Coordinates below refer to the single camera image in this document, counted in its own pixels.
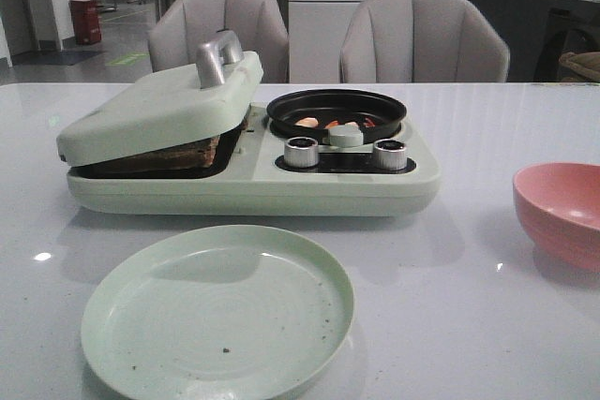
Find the glossy tabletop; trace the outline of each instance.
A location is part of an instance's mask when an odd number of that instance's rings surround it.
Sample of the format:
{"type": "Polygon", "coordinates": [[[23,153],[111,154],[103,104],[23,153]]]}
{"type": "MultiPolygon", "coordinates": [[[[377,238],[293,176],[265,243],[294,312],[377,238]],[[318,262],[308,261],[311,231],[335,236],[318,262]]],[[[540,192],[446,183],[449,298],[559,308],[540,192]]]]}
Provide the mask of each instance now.
{"type": "MultiPolygon", "coordinates": [[[[350,335],[303,399],[600,398],[600,275],[536,248],[512,199],[512,176],[524,166],[600,164],[600,86],[356,86],[405,103],[442,167],[442,188],[423,212],[383,218],[105,215],[80,207],[54,139],[126,87],[0,86],[0,398],[123,399],[84,358],[88,299],[139,250],[222,224],[300,233],[350,276],[350,335]]],[[[309,87],[262,85],[255,101],[309,87]]]]}

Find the tiled floor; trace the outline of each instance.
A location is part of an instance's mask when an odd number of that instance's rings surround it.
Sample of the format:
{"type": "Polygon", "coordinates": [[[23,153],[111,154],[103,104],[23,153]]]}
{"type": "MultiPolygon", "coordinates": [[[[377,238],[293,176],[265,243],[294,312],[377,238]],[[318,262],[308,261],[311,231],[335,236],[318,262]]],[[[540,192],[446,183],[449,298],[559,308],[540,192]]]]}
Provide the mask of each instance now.
{"type": "Polygon", "coordinates": [[[26,81],[133,82],[152,72],[147,37],[156,23],[152,0],[146,4],[117,4],[99,15],[102,40],[71,50],[101,51],[73,66],[18,64],[0,71],[0,84],[26,81]]]}

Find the white cabinet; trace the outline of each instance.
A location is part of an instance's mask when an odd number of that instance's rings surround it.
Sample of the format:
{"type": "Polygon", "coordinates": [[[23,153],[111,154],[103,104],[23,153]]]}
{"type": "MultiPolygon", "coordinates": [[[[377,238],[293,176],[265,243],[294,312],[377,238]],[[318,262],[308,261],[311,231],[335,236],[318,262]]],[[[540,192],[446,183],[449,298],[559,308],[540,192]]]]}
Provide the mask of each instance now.
{"type": "Polygon", "coordinates": [[[339,52],[363,0],[290,0],[290,82],[339,81],[339,52]]]}

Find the frying pan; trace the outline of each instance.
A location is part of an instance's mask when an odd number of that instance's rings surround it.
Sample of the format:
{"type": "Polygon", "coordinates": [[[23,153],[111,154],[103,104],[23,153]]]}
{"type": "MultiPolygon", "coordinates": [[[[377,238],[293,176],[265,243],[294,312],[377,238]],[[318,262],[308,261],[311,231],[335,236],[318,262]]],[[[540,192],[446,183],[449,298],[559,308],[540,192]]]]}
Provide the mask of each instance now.
{"type": "Polygon", "coordinates": [[[335,145],[354,146],[371,143],[394,136],[401,129],[401,121],[406,116],[406,107],[392,97],[353,89],[315,89],[287,94],[273,100],[266,108],[275,131],[289,138],[307,136],[320,144],[334,144],[334,135],[346,131],[362,134],[362,140],[344,145],[344,140],[335,139],[335,145]],[[306,117],[319,121],[315,128],[297,126],[295,123],[306,117]],[[375,126],[365,126],[367,120],[375,126]],[[324,127],[332,121],[341,125],[356,122],[355,126],[324,127]]]}

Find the chair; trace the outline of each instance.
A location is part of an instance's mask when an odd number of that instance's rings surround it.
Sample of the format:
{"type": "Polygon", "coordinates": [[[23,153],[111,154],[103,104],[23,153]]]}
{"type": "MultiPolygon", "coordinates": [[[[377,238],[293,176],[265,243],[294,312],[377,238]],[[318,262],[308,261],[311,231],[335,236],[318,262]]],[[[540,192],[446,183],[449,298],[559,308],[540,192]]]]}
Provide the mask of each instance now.
{"type": "Polygon", "coordinates": [[[148,38],[153,71],[195,63],[198,45],[223,28],[259,54],[262,82],[286,81],[288,31],[277,0],[175,0],[148,38]]]}
{"type": "Polygon", "coordinates": [[[342,82],[506,81],[510,51],[467,0],[366,0],[340,55],[342,82]]]}

